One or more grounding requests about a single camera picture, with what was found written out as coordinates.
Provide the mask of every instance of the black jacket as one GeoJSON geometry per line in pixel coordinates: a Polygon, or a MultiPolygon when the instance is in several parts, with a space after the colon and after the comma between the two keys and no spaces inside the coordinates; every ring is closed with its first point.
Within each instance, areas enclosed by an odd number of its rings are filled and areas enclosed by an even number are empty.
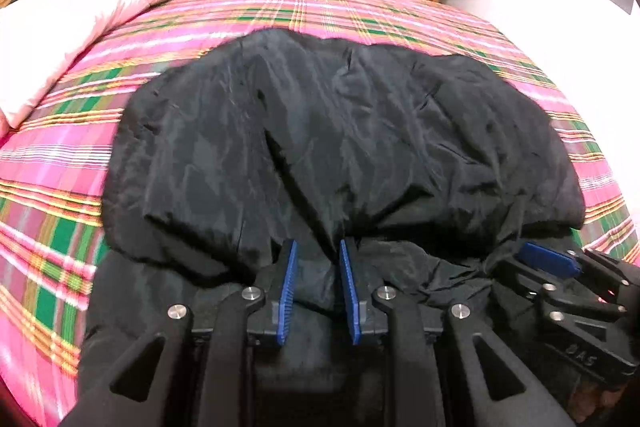
{"type": "Polygon", "coordinates": [[[526,238],[574,246],[584,201],[545,112],[487,66],[265,30],[133,94],[102,219],[113,250],[95,276],[81,393],[170,305],[210,326],[293,237],[290,337],[258,364],[258,384],[272,399],[308,396],[295,402],[307,425],[338,404],[335,421],[370,425],[380,367],[348,346],[338,241],[356,237],[420,302],[483,306],[486,274],[526,238]]]}

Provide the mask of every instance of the white pillow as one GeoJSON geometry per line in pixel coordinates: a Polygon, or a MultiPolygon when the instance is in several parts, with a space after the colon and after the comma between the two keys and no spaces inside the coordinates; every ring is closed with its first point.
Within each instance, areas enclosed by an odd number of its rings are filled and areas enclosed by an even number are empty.
{"type": "Polygon", "coordinates": [[[17,0],[0,9],[0,110],[8,124],[17,128],[95,39],[162,1],[17,0]]]}

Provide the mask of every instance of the silver bolt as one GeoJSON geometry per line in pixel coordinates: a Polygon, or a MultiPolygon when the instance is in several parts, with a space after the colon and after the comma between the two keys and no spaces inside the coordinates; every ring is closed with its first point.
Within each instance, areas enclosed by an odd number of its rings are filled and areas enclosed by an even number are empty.
{"type": "Polygon", "coordinates": [[[187,314],[187,307],[182,304],[174,304],[167,310],[166,314],[172,319],[181,319],[187,314]]]}
{"type": "Polygon", "coordinates": [[[262,290],[257,286],[247,286],[242,290],[242,298],[246,301],[255,301],[262,295],[262,290]]]}
{"type": "Polygon", "coordinates": [[[393,286],[380,286],[380,288],[376,290],[376,293],[383,301],[395,299],[398,294],[393,286]]]}
{"type": "Polygon", "coordinates": [[[454,304],[451,307],[451,313],[457,319],[466,319],[471,315],[471,310],[469,309],[469,306],[465,306],[464,304],[454,304]]]}

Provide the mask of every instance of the blue gripper pad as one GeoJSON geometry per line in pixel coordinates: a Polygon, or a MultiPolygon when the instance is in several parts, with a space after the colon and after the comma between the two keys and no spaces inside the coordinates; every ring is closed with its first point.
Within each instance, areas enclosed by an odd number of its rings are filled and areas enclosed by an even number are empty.
{"type": "Polygon", "coordinates": [[[516,255],[516,260],[558,279],[572,279],[582,273],[580,265],[573,257],[533,243],[525,243],[516,255]]]}
{"type": "Polygon", "coordinates": [[[276,341],[279,346],[284,346],[289,335],[291,324],[291,312],[293,309],[293,291],[296,283],[296,268],[298,264],[298,244],[292,241],[289,250],[289,260],[287,270],[282,282],[282,293],[278,305],[278,328],[276,330],[276,341]]]}
{"type": "Polygon", "coordinates": [[[360,342],[360,314],[358,312],[358,294],[353,280],[349,251],[344,240],[340,241],[340,277],[344,293],[344,306],[347,310],[347,323],[351,341],[355,346],[360,342]]]}

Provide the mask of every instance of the plaid blanket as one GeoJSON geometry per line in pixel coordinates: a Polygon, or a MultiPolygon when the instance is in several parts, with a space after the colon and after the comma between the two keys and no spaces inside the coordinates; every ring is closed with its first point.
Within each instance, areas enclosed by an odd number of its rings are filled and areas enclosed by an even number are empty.
{"type": "Polygon", "coordinates": [[[102,183],[127,99],[166,68],[272,26],[486,63],[539,103],[562,137],[587,206],[578,240],[640,263],[632,220],[589,129],[487,22],[419,0],[171,0],[89,47],[0,148],[0,377],[39,425],[57,425],[76,400],[84,315],[106,251],[102,183]]]}

